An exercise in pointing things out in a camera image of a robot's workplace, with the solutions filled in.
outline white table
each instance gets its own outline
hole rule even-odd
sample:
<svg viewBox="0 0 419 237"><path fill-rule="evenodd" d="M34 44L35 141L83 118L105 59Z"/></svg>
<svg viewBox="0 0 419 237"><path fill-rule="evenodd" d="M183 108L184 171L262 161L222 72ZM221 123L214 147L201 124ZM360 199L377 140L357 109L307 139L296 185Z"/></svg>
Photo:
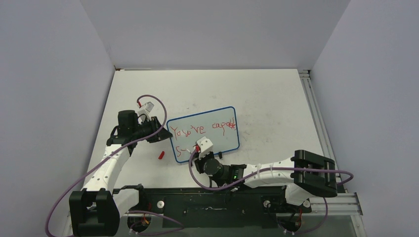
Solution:
<svg viewBox="0 0 419 237"><path fill-rule="evenodd" d="M118 71L89 169L102 159L106 140L118 125L118 112L137 111L136 99L143 94L161 99L168 119L235 107L240 148L225 153L224 164L274 162L289 158L300 149L323 154L297 70ZM147 101L155 104L152 116L163 122L159 103L151 98L141 100ZM166 154L159 160L162 151ZM209 185L206 175L195 174L200 182ZM154 144L138 143L115 188L140 183L145 188L198 187L190 177L187 163L175 161L169 139Z"/></svg>

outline gray wall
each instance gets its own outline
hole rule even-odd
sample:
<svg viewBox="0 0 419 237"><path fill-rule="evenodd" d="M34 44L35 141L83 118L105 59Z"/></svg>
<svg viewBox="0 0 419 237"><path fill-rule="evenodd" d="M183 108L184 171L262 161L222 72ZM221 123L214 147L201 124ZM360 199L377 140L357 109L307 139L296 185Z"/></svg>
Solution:
<svg viewBox="0 0 419 237"><path fill-rule="evenodd" d="M370 237L418 235L418 12L417 0L352 0L311 72Z"/></svg>
<svg viewBox="0 0 419 237"><path fill-rule="evenodd" d="M45 236L86 170L113 72L79 1L1 1L0 236ZM65 199L53 234L67 213Z"/></svg>
<svg viewBox="0 0 419 237"><path fill-rule="evenodd" d="M120 68L311 69L349 0L82 0Z"/></svg>

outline metal frame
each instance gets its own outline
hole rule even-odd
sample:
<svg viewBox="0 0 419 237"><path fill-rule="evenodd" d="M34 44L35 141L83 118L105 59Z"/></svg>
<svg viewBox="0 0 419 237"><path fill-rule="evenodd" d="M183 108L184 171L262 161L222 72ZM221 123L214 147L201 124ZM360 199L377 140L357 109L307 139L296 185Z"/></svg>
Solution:
<svg viewBox="0 0 419 237"><path fill-rule="evenodd" d="M319 105L317 104L316 96L314 95L313 86L311 84L310 72L308 70L302 70L302 71L298 71L298 73L301 79L302 87L304 89L305 97L307 98L308 107L310 108L314 125L317 130L317 135L319 136L319 141L322 147L323 155L325 157L328 157L334 160L336 163L336 169L338 169L336 158L333 153L332 145L329 140L329 135L327 133L322 114L319 110ZM364 227L364 224L362 223L362 218L361 218L361 215L362 215L361 205L359 204L358 199L356 200L356 202L357 202L357 206L360 208L360 213L358 215L354 215L350 213L348 214L351 216L352 224L354 226L356 236L366 237L367 233L365 231L365 227ZM346 209L344 205L339 207L339 211L345 212L344 209Z"/></svg>

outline red marker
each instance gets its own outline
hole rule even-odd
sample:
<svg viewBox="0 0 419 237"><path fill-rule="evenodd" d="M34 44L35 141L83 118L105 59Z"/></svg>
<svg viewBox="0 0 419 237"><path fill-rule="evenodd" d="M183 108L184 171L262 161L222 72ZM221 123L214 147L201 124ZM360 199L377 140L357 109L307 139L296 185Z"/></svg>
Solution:
<svg viewBox="0 0 419 237"><path fill-rule="evenodd" d="M165 152L164 151L162 151L162 153L160 154L159 159L163 159L163 156L165 156Z"/></svg>

